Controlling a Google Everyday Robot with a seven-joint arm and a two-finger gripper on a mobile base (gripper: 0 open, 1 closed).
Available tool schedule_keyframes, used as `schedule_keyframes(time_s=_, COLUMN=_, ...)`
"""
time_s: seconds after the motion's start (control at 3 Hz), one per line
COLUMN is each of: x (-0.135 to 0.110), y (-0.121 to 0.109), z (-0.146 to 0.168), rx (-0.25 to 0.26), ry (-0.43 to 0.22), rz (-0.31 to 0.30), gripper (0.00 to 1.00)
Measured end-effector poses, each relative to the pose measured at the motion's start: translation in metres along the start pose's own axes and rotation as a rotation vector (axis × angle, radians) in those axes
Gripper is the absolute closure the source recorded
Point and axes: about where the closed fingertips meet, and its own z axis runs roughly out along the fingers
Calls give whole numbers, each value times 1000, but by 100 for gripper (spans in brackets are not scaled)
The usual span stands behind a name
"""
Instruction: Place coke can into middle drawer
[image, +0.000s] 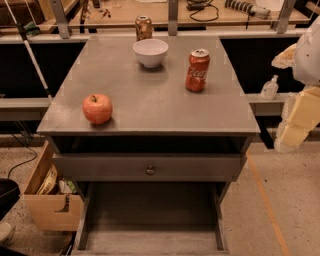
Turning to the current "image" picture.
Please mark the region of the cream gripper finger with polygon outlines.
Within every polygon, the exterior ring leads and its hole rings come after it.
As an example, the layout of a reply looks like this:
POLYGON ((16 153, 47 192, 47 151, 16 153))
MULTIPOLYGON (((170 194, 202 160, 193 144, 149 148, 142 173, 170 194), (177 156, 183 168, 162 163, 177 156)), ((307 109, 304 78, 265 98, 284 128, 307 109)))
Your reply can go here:
POLYGON ((320 123, 320 87, 305 87, 285 100, 274 148, 281 153, 297 149, 320 123))
POLYGON ((284 51, 282 51, 274 57, 274 59, 271 62, 271 65, 279 69, 286 69, 291 67, 293 65, 295 49, 296 43, 287 47, 284 51))

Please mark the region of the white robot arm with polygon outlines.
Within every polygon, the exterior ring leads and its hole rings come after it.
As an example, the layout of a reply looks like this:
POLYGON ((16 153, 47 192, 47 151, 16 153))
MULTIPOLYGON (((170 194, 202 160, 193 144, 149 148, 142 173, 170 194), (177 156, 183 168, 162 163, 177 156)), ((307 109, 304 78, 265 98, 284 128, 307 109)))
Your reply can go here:
POLYGON ((271 62, 276 68, 292 68, 293 78, 304 85, 283 106, 274 148, 281 153, 297 149, 320 123, 320 17, 271 62))

